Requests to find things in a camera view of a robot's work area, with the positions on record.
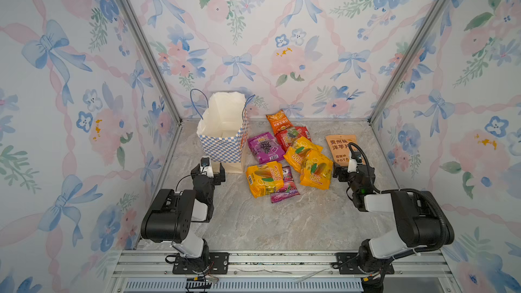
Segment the blue checkered paper bag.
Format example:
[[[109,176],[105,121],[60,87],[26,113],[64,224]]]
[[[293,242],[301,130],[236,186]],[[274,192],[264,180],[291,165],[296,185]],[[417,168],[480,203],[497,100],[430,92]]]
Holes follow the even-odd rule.
[[[222,164],[227,173],[243,173],[250,130],[247,108],[255,96],[215,92],[204,98],[208,106],[198,113],[197,136],[205,155],[211,162]]]

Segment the purple grape candy bag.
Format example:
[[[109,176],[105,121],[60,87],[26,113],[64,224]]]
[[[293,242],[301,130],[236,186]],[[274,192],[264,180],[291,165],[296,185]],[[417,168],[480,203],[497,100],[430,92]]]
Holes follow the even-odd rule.
[[[267,164],[271,161],[282,161],[285,150],[282,149],[275,137],[265,132],[248,139],[248,146],[259,164]]]

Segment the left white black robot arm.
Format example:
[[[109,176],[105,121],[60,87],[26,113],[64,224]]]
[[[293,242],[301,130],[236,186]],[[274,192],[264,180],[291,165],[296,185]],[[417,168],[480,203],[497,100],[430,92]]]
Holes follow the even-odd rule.
[[[226,181],[225,168],[217,170],[208,157],[192,169],[187,178],[191,189],[161,189],[141,224],[141,237],[155,243],[169,241],[181,257],[190,262],[207,263],[210,252],[206,240],[191,230],[193,223],[208,223],[214,214],[214,191]]]

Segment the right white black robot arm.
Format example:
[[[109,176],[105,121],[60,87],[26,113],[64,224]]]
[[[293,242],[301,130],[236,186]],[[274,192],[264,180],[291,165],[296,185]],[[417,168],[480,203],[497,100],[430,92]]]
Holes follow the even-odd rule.
[[[429,191],[377,191],[374,168],[363,164],[361,168],[335,164],[332,177],[348,184],[346,194],[358,211],[390,213],[395,227],[380,237],[364,240],[355,254],[336,253],[332,268],[341,274],[388,273],[395,260],[436,251],[454,242],[454,229]]]

